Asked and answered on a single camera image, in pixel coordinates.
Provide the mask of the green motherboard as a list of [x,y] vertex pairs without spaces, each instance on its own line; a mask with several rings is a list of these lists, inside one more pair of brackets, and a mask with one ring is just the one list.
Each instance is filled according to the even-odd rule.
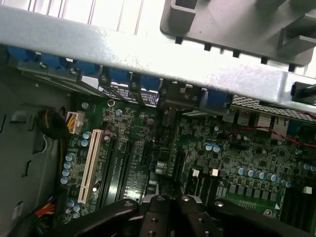
[[[78,97],[84,113],[71,134],[61,174],[67,195],[62,222],[123,198],[140,202],[156,193],[149,184],[150,149],[158,110],[93,97]],[[204,204],[223,198],[316,234],[316,116],[303,120],[233,108],[225,116],[193,118],[190,132],[198,158],[187,193]],[[103,130],[94,186],[78,203],[92,131]]]

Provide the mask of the white expansion slot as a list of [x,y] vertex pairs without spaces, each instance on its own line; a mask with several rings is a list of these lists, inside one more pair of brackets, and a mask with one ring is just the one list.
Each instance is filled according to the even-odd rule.
[[99,159],[103,133],[104,132],[101,129],[94,129],[92,131],[84,172],[81,180],[81,186],[79,190],[78,203],[86,204],[90,199],[92,188],[94,186],[96,167]]

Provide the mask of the white power connector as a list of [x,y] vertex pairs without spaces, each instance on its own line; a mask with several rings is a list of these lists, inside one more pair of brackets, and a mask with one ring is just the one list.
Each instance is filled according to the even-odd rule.
[[83,126],[84,113],[67,112],[66,127],[70,134],[79,134]]

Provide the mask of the black open PC case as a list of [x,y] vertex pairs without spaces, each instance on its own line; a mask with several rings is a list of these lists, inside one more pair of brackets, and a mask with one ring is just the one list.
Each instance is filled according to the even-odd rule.
[[[158,109],[162,85],[171,82],[202,89],[193,118],[225,116],[233,108],[289,120],[316,116],[316,49],[309,64],[298,66],[203,42],[186,46],[183,37],[151,37],[151,29],[161,31],[164,4],[0,0],[0,82],[53,86],[70,99],[68,109],[38,111],[36,126],[57,143],[54,187],[7,236],[71,237],[71,222],[80,217],[62,222],[67,192],[61,174],[71,135],[66,116],[78,97]],[[137,203],[149,195],[161,194]]]

